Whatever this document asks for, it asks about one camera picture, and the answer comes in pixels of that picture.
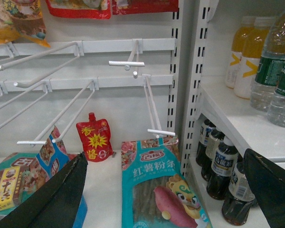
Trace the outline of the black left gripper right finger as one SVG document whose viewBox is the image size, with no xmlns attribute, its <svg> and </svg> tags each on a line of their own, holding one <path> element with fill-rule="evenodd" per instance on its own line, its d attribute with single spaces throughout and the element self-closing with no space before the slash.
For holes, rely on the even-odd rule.
<svg viewBox="0 0 285 228">
<path fill-rule="evenodd" d="M 243 167 L 269 226 L 285 228 L 285 169 L 252 149 L 246 149 Z"/>
</svg>

